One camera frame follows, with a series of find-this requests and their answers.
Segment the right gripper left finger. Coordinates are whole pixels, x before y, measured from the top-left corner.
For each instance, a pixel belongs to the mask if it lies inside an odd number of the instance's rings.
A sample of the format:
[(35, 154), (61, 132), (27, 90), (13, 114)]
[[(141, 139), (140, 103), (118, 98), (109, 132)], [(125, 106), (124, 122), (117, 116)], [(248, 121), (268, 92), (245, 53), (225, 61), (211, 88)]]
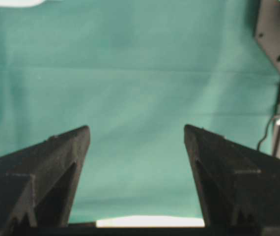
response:
[(84, 125), (0, 157), (0, 231), (66, 227), (90, 144)]

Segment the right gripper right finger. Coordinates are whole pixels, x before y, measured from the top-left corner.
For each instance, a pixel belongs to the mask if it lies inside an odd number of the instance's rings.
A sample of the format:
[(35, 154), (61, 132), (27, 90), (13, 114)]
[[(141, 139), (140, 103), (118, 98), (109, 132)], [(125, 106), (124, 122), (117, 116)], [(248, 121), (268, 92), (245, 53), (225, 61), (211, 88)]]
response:
[(189, 124), (184, 143), (207, 227), (280, 231), (280, 159)]

